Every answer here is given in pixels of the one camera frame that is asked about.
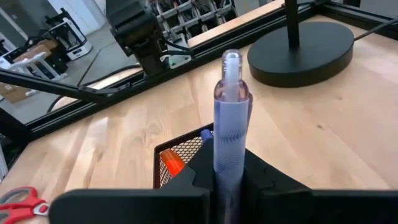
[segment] black round base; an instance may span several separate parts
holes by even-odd
[[[289,49],[287,28],[257,40],[249,49],[252,76],[267,85],[300,87],[340,73],[353,57],[354,35],[332,22],[303,22],[300,47]]]

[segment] black mesh basket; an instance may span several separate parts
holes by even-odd
[[[200,132],[204,129],[209,129],[213,132],[213,123],[208,124],[202,128],[191,131],[178,138],[165,142],[155,147],[154,154],[154,188],[158,189],[165,185],[172,177],[167,170],[165,164],[160,159],[159,154],[166,150],[171,149],[177,153],[181,159],[187,163],[195,155],[197,150],[203,144]]]

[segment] red scissors handle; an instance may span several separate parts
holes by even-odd
[[[11,197],[23,193],[27,194],[27,197],[24,200],[20,202],[7,202]],[[41,203],[45,203],[45,200],[37,198],[36,189],[33,187],[19,187],[17,189],[10,190],[0,198],[0,210],[9,208],[30,208],[32,210]]]
[[[31,208],[18,208],[0,211],[0,220],[3,224],[14,224],[15,222],[33,218],[35,215]]]

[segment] orange highlighter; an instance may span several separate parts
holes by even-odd
[[[161,152],[160,158],[172,177],[175,177],[185,166],[184,161],[171,149],[166,149]]]

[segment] wooden tabletop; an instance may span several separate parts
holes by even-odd
[[[253,79],[248,49],[241,53],[254,95],[249,150],[311,188],[398,188],[396,41],[369,35],[355,42],[339,75],[289,89]],[[218,59],[30,143],[0,194],[31,185],[51,202],[71,189],[151,188],[154,148],[213,121],[220,76]]]

